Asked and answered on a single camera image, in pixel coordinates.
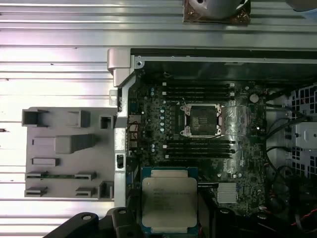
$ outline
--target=green circuit board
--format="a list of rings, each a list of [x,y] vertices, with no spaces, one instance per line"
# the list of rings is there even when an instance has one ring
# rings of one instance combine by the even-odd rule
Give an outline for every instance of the green circuit board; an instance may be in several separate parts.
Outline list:
[[[219,205],[256,212],[264,204],[263,93],[254,82],[140,81],[129,92],[128,149],[141,166],[198,167],[216,203],[213,184],[235,183],[236,202]]]

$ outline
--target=circuit board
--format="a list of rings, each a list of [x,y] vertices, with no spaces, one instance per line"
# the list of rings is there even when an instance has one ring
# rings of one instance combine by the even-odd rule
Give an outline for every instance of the circuit board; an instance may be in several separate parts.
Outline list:
[[[198,167],[199,189],[218,206],[257,212],[265,204],[263,94],[255,82],[138,77],[129,92],[130,155],[141,167]]]

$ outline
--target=cpu socket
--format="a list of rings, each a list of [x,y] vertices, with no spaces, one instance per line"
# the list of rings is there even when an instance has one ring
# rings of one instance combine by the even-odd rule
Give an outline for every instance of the cpu socket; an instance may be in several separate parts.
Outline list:
[[[185,125],[180,132],[191,138],[214,138],[223,136],[222,107],[220,104],[185,104]]]

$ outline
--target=screw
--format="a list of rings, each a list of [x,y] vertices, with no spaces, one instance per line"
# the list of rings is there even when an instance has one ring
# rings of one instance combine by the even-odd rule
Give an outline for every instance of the screw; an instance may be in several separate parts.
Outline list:
[[[258,214],[257,214],[257,217],[258,217],[259,219],[262,219],[262,220],[266,220],[266,219],[267,219],[267,215],[264,214],[264,213],[258,213]]]
[[[220,212],[223,214],[229,214],[230,210],[226,208],[220,208]]]
[[[85,221],[90,220],[90,219],[91,219],[91,216],[89,216],[89,215],[83,217],[83,220],[85,220]]]

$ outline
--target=red wire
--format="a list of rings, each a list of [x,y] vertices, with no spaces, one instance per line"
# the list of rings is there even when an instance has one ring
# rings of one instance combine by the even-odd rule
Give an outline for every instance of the red wire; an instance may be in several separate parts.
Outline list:
[[[310,216],[312,213],[314,213],[314,212],[317,212],[317,209],[315,209],[315,210],[311,211],[310,213],[304,215],[304,216],[301,218],[301,220],[303,220],[305,217],[309,217],[309,216]]]

